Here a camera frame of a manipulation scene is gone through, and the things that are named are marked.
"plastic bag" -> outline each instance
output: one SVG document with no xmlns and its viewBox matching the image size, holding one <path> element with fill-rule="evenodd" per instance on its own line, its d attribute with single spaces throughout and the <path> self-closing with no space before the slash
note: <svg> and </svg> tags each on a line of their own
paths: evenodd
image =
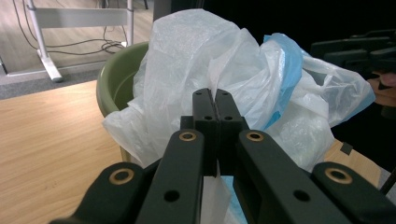
<svg viewBox="0 0 396 224">
<path fill-rule="evenodd" d="M 332 141 L 329 118 L 336 123 L 346 117 L 336 119 L 329 114 L 326 99 L 322 97 L 331 97 L 327 94 L 330 91 L 320 85 L 311 86 L 316 83 L 311 74 L 304 72 L 301 78 L 303 55 L 298 45 L 285 35 L 268 35 L 259 46 L 248 30 L 239 29 L 210 12 L 179 11 L 154 22 L 148 52 L 134 76 L 134 99 L 127 108 L 109 114 L 103 125 L 116 142 L 146 167 L 162 156 L 170 136 L 179 129 L 180 117 L 192 114 L 192 93 L 202 88 L 223 89 L 233 95 L 250 129 L 268 131 L 281 146 L 288 134 L 294 135 L 296 141 L 292 143 L 301 147 L 293 151 L 292 158 L 302 159 L 298 164 L 309 167 Z M 316 70 L 317 64 L 309 65 L 306 69 Z M 312 95 L 309 99 L 318 100 L 323 106 L 317 108 L 318 105 L 305 102 L 304 94 Z M 356 109 L 351 108 L 346 114 Z M 316 125 L 314 128 L 306 126 L 300 118 L 311 112 L 318 118 L 311 120 Z M 308 157 L 300 149 L 311 142 L 298 139 L 312 136 L 318 128 L 323 131 L 318 134 L 326 136 L 318 139 L 309 151 L 314 155 Z M 294 148 L 289 143 L 284 147 Z M 229 195 L 216 200 L 207 197 L 211 192 L 225 190 L 220 177 L 213 181 L 206 183 L 204 198 L 209 200 L 203 206 L 224 208 Z M 210 220 L 218 223 L 219 219 L 237 223 L 234 215 L 230 209 L 216 213 L 203 210 L 203 217 L 209 217 L 203 220 L 208 223 Z"/>
</svg>

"wooden floor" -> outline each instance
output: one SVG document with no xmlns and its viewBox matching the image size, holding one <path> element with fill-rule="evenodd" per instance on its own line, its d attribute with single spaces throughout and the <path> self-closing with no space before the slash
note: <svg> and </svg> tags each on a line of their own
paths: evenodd
<svg viewBox="0 0 396 224">
<path fill-rule="evenodd" d="M 38 48 L 37 42 L 29 32 L 29 27 L 25 19 L 23 2 L 27 1 L 12 0 L 2 1 L 2 13 L 0 13 L 0 57 L 6 65 L 8 73 L 18 73 L 20 71 L 29 71 L 35 69 L 44 69 L 37 51 L 29 46 L 22 30 L 33 46 Z M 100 7 L 100 0 L 35 0 L 36 7 L 74 7 L 74 8 L 97 8 Z M 21 28 L 18 23 L 16 10 L 18 10 Z M 109 0 L 110 7 L 126 7 L 124 0 Z M 134 43 L 140 43 L 149 40 L 149 34 L 152 25 L 153 0 L 148 0 L 148 9 L 144 7 L 143 0 L 134 0 Z M 33 34 L 35 35 L 33 24 L 31 23 L 29 11 L 26 15 L 30 23 Z M 55 28 L 43 29 L 43 36 L 47 46 L 59 46 L 71 43 L 77 43 L 89 39 L 103 39 L 105 27 L 84 27 L 84 28 Z M 106 39 L 115 41 L 125 41 L 125 34 L 121 26 L 107 27 Z M 78 44 L 73 47 L 64 48 L 47 48 L 50 50 L 71 52 L 71 53 L 89 53 L 100 50 L 105 41 L 92 41 L 84 44 Z M 100 52 L 87 55 L 69 55 L 63 53 L 50 53 L 54 63 L 58 67 L 71 66 L 75 64 L 95 63 L 105 61 L 110 53 Z"/>
</svg>

